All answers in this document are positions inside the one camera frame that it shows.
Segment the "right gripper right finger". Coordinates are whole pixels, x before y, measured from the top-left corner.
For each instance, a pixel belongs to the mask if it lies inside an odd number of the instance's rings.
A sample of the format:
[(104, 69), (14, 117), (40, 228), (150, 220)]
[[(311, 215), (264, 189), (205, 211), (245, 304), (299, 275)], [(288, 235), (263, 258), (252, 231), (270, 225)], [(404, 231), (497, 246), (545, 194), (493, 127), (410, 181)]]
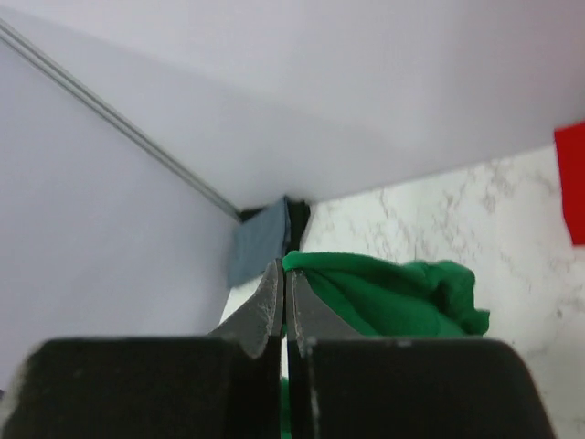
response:
[(551, 438), (524, 361), (481, 337), (366, 337), (286, 276), (295, 438)]

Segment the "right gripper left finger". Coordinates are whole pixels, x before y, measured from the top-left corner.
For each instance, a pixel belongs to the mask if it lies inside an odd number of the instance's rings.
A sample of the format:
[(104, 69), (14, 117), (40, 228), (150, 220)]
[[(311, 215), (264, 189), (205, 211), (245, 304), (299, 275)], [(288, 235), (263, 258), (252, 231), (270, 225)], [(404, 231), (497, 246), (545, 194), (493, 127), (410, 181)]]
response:
[(196, 337), (42, 343), (1, 401), (4, 438), (277, 438), (284, 275)]

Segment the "green polo shirt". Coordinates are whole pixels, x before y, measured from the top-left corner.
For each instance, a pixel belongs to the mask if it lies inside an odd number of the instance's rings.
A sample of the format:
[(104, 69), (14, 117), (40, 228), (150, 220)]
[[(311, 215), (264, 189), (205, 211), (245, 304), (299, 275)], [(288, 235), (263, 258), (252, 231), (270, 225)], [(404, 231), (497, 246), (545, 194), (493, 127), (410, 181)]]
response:
[(367, 337), (481, 337), (490, 314), (474, 302), (475, 275), (452, 261), (397, 264), (348, 252), (291, 252), (316, 295)]

